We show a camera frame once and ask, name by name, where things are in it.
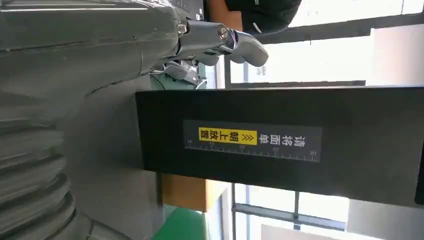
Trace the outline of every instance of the person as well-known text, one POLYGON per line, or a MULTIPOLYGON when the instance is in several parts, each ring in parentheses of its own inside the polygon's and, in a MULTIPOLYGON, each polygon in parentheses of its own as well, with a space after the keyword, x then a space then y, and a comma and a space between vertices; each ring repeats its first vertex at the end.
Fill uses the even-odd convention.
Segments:
POLYGON ((302 0, 205 0, 207 21, 249 34, 282 31, 302 0))

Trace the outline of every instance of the yellow label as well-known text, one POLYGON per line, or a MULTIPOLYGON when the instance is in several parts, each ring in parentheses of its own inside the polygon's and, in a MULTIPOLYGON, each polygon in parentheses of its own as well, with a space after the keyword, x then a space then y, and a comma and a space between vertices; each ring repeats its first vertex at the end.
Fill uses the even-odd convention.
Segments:
POLYGON ((199 127, 198 136, 206 142, 258 145, 258 132, 252 130, 199 127))

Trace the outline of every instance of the screw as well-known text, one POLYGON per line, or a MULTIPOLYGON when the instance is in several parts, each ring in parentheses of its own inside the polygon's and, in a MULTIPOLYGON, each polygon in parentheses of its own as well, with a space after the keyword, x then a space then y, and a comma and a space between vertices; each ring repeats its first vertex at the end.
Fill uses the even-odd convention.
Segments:
POLYGON ((228 37, 228 29, 226 27, 221 27, 218 31, 219 33, 219 38, 221 40, 226 40, 228 37))
POLYGON ((187 33, 187 26, 184 24, 179 24, 178 26, 176 26, 176 31, 179 35, 183 35, 187 33))

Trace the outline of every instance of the label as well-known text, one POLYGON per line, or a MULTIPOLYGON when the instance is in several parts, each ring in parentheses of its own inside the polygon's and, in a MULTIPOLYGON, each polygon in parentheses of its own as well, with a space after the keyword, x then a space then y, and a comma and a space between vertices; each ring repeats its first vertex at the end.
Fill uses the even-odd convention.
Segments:
POLYGON ((319 162, 322 128, 184 120, 184 148, 319 162))
POLYGON ((258 145, 258 132, 252 130, 199 127, 198 137, 199 141, 258 145))

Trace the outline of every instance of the window frame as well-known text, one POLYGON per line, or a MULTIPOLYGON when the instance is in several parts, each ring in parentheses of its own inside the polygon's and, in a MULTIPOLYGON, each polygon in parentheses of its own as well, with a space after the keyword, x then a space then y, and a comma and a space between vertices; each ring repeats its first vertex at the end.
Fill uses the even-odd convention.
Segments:
MULTIPOLYGON (((383 16, 344 22, 334 22, 317 25, 289 27, 285 31, 255 35, 264 45, 283 44, 304 41, 318 41, 328 39, 342 39, 370 36, 372 29, 391 28, 424 24, 424 12, 383 16)), ((224 74, 226 89, 254 89, 254 88, 297 88, 297 87, 344 87, 365 86, 365 79, 355 81, 312 81, 312 82, 249 82, 248 64, 243 66, 242 83, 231 82, 231 62, 224 58, 224 74)))
POLYGON ((250 216, 258 216, 263 218, 276 219, 285 222, 293 223, 293 230, 301 230, 301 225, 308 225, 323 229, 345 231, 347 223, 343 221, 337 221, 322 217, 310 216, 306 214, 299 213, 299 202, 300 202, 300 192, 294 192, 294 211, 282 211, 266 207, 254 206, 249 204, 250 198, 250 189, 249 185, 246 187, 246 203, 237 203, 236 202, 236 184, 231 184, 231 213, 232 213, 232 239, 237 240, 237 229, 236 229, 236 213, 246 214, 246 236, 247 240, 250 239, 250 216))

